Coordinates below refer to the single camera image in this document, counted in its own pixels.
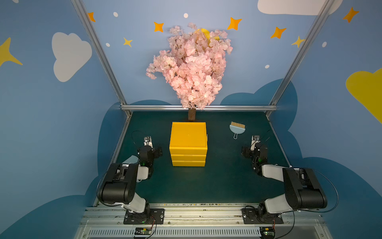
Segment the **yellow drawer cabinet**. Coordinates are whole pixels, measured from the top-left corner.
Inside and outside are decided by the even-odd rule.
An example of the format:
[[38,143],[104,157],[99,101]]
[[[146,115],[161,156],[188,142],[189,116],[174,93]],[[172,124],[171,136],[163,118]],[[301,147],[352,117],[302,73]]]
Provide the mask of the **yellow drawer cabinet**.
[[204,167],[208,152],[205,122],[173,122],[169,145],[174,167]]

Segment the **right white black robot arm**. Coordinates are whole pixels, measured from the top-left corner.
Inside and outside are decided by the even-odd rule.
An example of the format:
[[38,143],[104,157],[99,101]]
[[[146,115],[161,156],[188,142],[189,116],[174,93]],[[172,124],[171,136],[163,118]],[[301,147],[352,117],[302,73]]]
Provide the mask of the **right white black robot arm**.
[[292,212],[295,210],[324,209],[327,197],[311,168],[293,168],[268,163],[268,148],[259,142],[243,146],[241,154],[252,161],[254,172],[284,184],[284,193],[261,202],[259,216]]

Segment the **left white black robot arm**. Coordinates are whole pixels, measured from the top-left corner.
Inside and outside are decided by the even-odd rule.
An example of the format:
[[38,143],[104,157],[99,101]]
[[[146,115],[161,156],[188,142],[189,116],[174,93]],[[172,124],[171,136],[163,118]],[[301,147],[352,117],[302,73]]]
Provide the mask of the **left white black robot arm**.
[[136,163],[113,163],[97,187],[97,199],[103,205],[120,206],[130,215],[149,217],[149,203],[136,193],[136,184],[153,175],[154,160],[162,148],[145,145],[138,149]]

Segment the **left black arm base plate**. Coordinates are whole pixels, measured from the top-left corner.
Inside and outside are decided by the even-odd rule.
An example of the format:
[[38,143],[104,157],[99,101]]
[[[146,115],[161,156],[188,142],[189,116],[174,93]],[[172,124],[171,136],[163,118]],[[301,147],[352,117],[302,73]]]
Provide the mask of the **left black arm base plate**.
[[130,213],[127,211],[124,216],[124,225],[163,225],[165,209],[146,209],[143,213]]

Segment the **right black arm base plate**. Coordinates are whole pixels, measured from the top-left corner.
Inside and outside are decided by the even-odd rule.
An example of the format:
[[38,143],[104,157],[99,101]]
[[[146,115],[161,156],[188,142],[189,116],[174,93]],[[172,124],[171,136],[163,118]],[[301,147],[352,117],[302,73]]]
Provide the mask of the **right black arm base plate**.
[[283,224],[283,219],[280,214],[269,214],[267,212],[259,212],[252,207],[241,209],[242,219],[246,225],[254,224]]

